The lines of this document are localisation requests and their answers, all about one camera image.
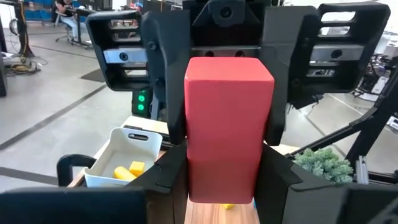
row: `black pole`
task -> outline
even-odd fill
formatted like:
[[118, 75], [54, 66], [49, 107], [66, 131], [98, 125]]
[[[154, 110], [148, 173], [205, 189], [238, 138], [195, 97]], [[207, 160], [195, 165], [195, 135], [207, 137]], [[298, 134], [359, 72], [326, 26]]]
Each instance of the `black pole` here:
[[7, 52], [6, 38], [2, 29], [2, 23], [0, 18], [0, 48], [2, 52]]
[[377, 108], [377, 113], [370, 118], [369, 123], [361, 130], [353, 146], [347, 153], [346, 159], [350, 161], [354, 169], [358, 158], [368, 154], [389, 118], [398, 111], [397, 97], [398, 70], [392, 73], [386, 87], [373, 106], [373, 108]]
[[19, 43], [21, 48], [19, 49], [19, 55], [21, 57], [35, 57], [32, 50], [29, 47], [29, 38], [27, 35], [27, 24], [25, 18], [24, 2], [17, 1], [14, 5], [15, 17], [17, 19], [17, 29], [19, 34]]

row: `green light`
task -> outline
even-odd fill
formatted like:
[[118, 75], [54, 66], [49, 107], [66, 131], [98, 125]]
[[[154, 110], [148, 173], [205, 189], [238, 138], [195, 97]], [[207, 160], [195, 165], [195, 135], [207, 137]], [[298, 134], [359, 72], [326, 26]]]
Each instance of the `green light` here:
[[141, 102], [144, 102], [145, 101], [145, 97], [142, 96], [142, 95], [139, 95], [138, 96], [138, 100], [141, 101]]
[[138, 110], [144, 110], [144, 105], [138, 105]]

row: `desk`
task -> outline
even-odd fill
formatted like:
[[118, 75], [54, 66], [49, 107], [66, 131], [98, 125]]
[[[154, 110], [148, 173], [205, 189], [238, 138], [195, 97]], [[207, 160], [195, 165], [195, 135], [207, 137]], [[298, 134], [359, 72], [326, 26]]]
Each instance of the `desk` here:
[[[168, 133], [167, 124], [165, 122], [154, 121], [144, 118], [138, 118], [130, 116], [123, 123], [122, 127], [134, 126], [142, 128], [148, 131], [155, 131], [158, 133]], [[109, 140], [105, 145], [94, 155], [94, 158], [99, 158], [109, 144]], [[273, 147], [276, 151], [281, 154], [290, 154], [299, 149], [298, 147], [280, 145]], [[71, 182], [69, 187], [76, 187], [84, 179], [84, 174], [80, 172], [77, 177]], [[235, 205], [230, 210], [225, 210], [221, 205], [218, 204], [205, 204], [205, 203], [193, 203], [188, 201], [187, 212], [185, 214], [185, 224], [257, 224], [258, 217], [257, 211], [253, 204], [248, 205]]]
[[86, 47], [89, 46], [89, 44], [83, 43], [81, 41], [81, 27], [80, 27], [80, 16], [88, 16], [92, 13], [94, 13], [95, 11], [93, 10], [89, 10], [89, 9], [68, 9], [67, 11], [76, 14], [76, 20], [77, 20], [77, 43], [80, 45], [84, 45]]

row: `white wall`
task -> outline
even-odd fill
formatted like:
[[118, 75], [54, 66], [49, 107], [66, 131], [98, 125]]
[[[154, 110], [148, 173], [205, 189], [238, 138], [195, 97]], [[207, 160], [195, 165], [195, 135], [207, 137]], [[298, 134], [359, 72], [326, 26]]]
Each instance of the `white wall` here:
[[127, 0], [112, 0], [112, 9], [116, 10], [128, 5]]
[[15, 18], [14, 7], [0, 4], [0, 17], [3, 28], [9, 28], [11, 19]]
[[380, 0], [379, 3], [387, 4], [390, 7], [391, 15], [388, 20], [386, 31], [398, 34], [398, 1], [397, 0]]

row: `red block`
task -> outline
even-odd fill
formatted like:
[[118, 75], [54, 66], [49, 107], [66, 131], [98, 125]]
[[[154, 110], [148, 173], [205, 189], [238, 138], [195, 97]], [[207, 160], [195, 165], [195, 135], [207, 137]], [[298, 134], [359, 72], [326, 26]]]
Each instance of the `red block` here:
[[195, 57], [184, 84], [190, 200], [250, 203], [274, 77], [256, 58]]

